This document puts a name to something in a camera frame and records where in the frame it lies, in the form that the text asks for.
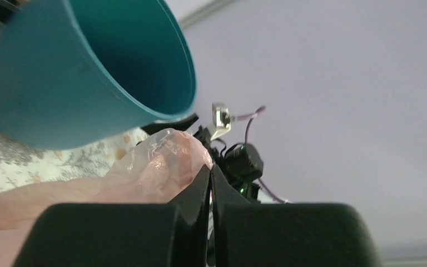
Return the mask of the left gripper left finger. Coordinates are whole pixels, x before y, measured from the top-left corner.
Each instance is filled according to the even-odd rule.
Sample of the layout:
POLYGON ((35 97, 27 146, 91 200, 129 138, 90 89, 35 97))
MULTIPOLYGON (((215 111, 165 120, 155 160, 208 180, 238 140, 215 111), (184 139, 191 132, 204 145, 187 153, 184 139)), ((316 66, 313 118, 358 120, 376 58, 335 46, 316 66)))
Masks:
POLYGON ((55 204, 14 266, 205 266, 210 169, 166 204, 55 204))

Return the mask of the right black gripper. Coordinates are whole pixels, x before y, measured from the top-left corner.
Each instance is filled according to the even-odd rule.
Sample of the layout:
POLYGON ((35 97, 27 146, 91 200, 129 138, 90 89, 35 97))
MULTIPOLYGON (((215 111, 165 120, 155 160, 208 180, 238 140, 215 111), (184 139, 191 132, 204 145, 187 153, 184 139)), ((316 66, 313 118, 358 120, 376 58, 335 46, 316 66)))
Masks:
POLYGON ((172 128, 178 131, 188 130, 196 121, 198 120, 198 115, 193 113, 185 118, 178 119, 175 121, 156 121, 152 124, 141 127, 148 135, 153 135, 161 130, 172 128))

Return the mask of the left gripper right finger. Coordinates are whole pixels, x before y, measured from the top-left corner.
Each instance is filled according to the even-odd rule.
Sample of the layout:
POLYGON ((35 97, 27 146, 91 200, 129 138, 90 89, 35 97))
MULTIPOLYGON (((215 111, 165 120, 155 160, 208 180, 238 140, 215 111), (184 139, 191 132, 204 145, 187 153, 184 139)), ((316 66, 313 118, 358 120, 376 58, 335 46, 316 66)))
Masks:
POLYGON ((343 203, 252 204, 211 169, 216 266, 380 266, 359 213, 343 203))

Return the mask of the pink plastic trash bag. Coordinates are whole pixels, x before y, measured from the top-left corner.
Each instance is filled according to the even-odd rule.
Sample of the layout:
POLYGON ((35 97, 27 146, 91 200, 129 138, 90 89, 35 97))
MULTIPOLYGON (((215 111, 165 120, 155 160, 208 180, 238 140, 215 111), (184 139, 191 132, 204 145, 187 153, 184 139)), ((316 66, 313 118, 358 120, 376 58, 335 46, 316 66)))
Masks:
POLYGON ((162 130, 128 149, 104 176, 27 184, 0 192, 0 266, 10 266, 35 219, 60 202, 166 203, 192 183, 207 150, 191 135, 162 130))

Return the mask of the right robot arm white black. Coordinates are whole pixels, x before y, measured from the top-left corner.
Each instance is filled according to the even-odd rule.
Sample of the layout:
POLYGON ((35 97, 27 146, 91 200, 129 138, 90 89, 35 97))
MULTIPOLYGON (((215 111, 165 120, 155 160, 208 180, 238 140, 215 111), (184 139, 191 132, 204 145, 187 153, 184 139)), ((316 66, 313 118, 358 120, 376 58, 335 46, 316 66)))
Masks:
POLYGON ((287 200, 272 193, 261 180, 264 162, 253 144, 243 141, 227 148, 225 141, 217 139, 224 145, 219 151, 211 145, 212 141, 207 128, 200 126, 193 136, 208 150, 213 162, 221 169, 228 183, 248 201, 259 203, 257 198, 261 190, 273 201, 280 204, 288 203, 287 200))

